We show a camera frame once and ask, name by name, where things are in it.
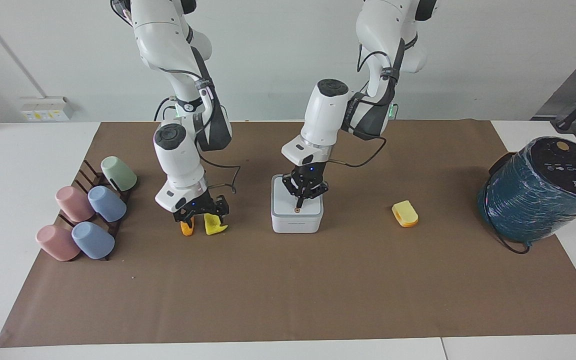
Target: small white device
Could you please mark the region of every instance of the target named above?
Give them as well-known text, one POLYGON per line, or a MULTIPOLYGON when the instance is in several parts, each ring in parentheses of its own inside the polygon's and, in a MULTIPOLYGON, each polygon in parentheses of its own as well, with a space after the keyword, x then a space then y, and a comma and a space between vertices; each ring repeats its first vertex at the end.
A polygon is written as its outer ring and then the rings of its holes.
POLYGON ((279 234, 316 233, 324 215, 323 197, 306 199, 301 209, 295 208, 296 199, 284 186, 282 176, 272 178, 272 230, 279 234))

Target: black lid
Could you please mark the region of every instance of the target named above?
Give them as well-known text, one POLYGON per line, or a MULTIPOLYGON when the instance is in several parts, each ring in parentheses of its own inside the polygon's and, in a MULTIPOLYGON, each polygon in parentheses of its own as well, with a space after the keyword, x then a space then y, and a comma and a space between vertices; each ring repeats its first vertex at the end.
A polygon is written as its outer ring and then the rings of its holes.
POLYGON ((319 92, 328 98, 334 98, 335 96, 346 95, 348 93, 348 86, 340 80, 335 79, 320 80, 320 82, 317 83, 317 87, 319 88, 319 92))
POLYGON ((530 148, 530 161, 544 180, 576 195, 576 143, 542 137, 530 148))
POLYGON ((155 132, 155 144, 163 150, 175 150, 186 139, 186 129, 178 123, 169 123, 155 132))

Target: wall socket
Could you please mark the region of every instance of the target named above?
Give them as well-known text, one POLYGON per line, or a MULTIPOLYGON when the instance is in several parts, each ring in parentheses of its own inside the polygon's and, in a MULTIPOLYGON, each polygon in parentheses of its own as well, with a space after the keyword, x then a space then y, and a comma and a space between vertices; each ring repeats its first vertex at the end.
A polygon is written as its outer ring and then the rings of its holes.
POLYGON ((26 121, 70 121, 74 110, 63 97, 27 98, 28 101, 21 107, 21 114, 26 121))

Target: white box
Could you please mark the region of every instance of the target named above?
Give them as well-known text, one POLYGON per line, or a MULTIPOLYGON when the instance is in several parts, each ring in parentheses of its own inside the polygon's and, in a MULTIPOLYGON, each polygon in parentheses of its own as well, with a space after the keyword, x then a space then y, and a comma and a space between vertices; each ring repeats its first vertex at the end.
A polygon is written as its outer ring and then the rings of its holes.
POLYGON ((322 196, 307 198, 300 212, 295 212, 297 198, 284 186, 281 175, 272 177, 270 212, 272 230, 279 234, 312 234, 320 229, 324 215, 322 196))
POLYGON ((35 107, 34 112, 37 113, 42 121, 52 121, 55 120, 53 116, 50 114, 50 108, 53 105, 50 104, 39 104, 35 107))
POLYGON ((41 121, 42 117, 35 112, 37 104, 25 104, 21 107, 21 114, 26 121, 41 121))
POLYGON ((57 121, 70 121, 73 118, 74 110, 70 104, 53 104, 50 107, 50 116, 57 121))

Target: yellow block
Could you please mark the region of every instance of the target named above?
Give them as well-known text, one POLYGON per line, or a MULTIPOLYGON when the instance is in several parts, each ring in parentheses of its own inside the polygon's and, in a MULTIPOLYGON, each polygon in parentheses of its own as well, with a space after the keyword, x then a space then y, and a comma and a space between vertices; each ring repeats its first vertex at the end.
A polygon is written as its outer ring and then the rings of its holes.
POLYGON ((203 214, 203 224, 206 227, 206 235, 215 235, 228 229, 228 225, 222 225, 219 216, 213 214, 203 214))
POLYGON ((395 219, 397 219, 399 224, 404 228, 412 228, 419 223, 419 215, 408 200, 395 203, 392 207, 392 213, 395 215, 395 219))
POLYGON ((194 216, 190 219, 190 224, 192 225, 192 227, 188 226, 188 224, 185 222, 181 223, 181 233, 185 237, 192 237, 193 233, 195 232, 195 217, 194 216))

